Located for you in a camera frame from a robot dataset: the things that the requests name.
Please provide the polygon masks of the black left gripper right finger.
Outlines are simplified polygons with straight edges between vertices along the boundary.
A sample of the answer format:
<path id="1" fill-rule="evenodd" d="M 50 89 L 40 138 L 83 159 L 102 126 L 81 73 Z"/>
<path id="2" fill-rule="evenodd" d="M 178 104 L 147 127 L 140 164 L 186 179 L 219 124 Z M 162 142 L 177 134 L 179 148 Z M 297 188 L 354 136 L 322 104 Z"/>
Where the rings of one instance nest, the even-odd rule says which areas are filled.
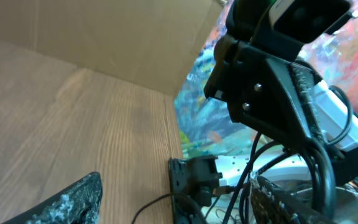
<path id="1" fill-rule="evenodd" d="M 263 176 L 251 178 L 252 211 L 257 224 L 333 224 Z"/>

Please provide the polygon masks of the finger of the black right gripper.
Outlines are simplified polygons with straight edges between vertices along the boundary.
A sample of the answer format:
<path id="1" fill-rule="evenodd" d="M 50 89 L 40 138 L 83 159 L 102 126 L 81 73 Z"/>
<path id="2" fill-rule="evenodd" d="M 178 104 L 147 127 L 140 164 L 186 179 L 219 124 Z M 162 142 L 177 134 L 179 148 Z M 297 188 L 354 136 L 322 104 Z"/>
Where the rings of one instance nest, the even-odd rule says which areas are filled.
<path id="1" fill-rule="evenodd" d="M 317 118 L 310 68 L 281 59 L 262 58 L 234 69 L 228 96 L 232 122 L 242 123 L 283 146 L 298 149 L 313 139 L 325 141 Z"/>

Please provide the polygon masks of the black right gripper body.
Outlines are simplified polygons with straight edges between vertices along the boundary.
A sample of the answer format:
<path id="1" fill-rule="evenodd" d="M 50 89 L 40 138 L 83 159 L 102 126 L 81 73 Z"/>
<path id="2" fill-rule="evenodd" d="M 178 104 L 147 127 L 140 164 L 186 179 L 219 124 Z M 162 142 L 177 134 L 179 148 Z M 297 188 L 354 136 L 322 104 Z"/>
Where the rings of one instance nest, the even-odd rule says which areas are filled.
<path id="1" fill-rule="evenodd" d="M 214 48 L 216 65 L 204 95 L 227 103 L 234 84 L 234 69 L 255 65 L 268 57 L 295 63 L 304 43 L 272 29 L 269 9 L 275 1 L 234 1 L 226 19 L 226 33 Z"/>

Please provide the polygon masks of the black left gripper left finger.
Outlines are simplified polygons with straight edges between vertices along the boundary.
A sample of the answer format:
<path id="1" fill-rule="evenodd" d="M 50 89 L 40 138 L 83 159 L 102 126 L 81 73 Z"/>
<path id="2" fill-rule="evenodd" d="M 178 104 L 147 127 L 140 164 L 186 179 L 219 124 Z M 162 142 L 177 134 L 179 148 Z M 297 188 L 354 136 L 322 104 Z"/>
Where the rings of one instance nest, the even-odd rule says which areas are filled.
<path id="1" fill-rule="evenodd" d="M 97 224 L 103 197 L 99 172 L 90 172 L 5 224 Z"/>

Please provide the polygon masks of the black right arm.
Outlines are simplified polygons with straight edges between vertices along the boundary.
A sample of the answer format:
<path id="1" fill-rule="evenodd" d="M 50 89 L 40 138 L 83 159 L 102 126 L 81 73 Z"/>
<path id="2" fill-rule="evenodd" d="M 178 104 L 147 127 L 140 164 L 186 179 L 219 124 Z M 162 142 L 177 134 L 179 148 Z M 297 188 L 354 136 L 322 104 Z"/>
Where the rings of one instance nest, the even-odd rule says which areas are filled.
<path id="1" fill-rule="evenodd" d="M 204 95 L 230 118 L 287 147 L 318 138 L 337 184 L 358 176 L 358 117 L 336 86 L 299 57 L 305 44 L 352 17 L 350 1 L 234 1 Z"/>

